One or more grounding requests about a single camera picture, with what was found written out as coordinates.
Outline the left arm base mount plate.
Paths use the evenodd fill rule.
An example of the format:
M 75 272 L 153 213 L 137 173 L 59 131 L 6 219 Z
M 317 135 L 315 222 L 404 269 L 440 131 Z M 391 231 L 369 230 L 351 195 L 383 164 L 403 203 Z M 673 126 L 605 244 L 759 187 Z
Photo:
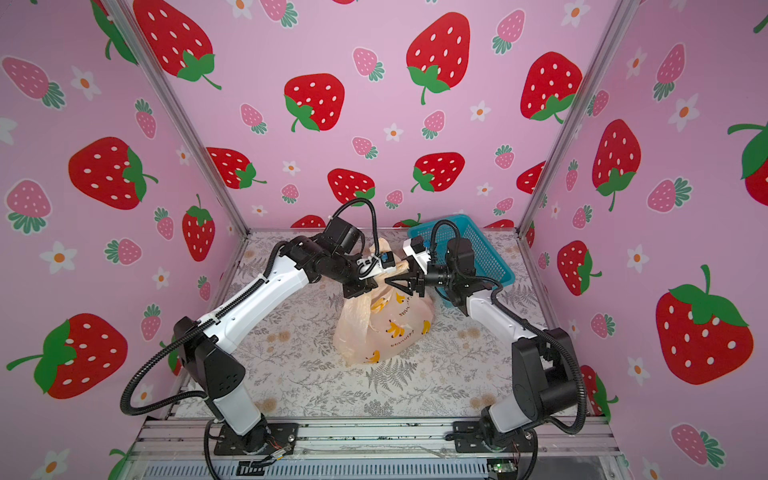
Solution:
M 267 422 L 256 425 L 245 435 L 238 435 L 227 423 L 217 434 L 215 456 L 267 457 L 291 455 L 298 438 L 298 423 Z

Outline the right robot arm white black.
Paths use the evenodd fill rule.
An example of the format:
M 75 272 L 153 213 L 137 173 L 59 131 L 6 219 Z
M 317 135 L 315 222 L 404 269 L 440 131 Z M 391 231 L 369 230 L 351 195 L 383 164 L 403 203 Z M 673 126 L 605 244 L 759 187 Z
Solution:
M 502 304 L 502 283 L 477 274 L 468 239 L 449 240 L 443 261 L 436 244 L 425 246 L 420 236 L 406 240 L 403 250 L 407 270 L 387 279 L 388 285 L 419 296 L 435 288 L 510 347 L 511 393 L 486 407 L 479 420 L 486 445 L 506 447 L 545 423 L 568 435 L 580 433 L 587 417 L 587 388 L 569 335 L 560 328 L 538 328 Z

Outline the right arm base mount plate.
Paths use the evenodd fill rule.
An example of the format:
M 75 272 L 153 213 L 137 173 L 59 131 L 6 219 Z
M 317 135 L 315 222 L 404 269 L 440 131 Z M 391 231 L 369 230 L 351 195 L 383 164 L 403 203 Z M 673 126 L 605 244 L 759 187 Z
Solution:
M 458 453 L 532 453 L 538 446 L 535 431 L 501 433 L 489 417 L 455 421 L 444 439 Z

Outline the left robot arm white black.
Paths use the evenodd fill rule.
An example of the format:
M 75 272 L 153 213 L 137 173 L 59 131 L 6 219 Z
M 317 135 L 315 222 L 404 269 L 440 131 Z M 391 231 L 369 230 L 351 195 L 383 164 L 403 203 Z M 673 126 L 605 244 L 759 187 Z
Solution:
M 395 266 L 394 254 L 378 241 L 372 253 L 354 254 L 363 233 L 341 218 L 330 220 L 312 237 L 277 243 L 265 272 L 213 311 L 193 321 L 187 317 L 174 334 L 195 336 L 178 347 L 184 369 L 201 387 L 214 417 L 232 433 L 244 451 L 255 453 L 273 442 L 268 422 L 244 385 L 245 367 L 233 356 L 257 324 L 291 295 L 323 278 L 342 286 L 346 298 L 377 287 L 375 276 Z

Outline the translucent orange plastic bag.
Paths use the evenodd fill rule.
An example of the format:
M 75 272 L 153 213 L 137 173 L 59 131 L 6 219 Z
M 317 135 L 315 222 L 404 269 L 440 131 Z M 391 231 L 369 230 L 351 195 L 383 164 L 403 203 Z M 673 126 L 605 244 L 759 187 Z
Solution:
M 349 365 L 388 360 L 430 331 L 435 318 L 433 300 L 427 295 L 407 295 L 386 284 L 390 276 L 374 276 L 376 288 L 344 301 L 333 346 Z

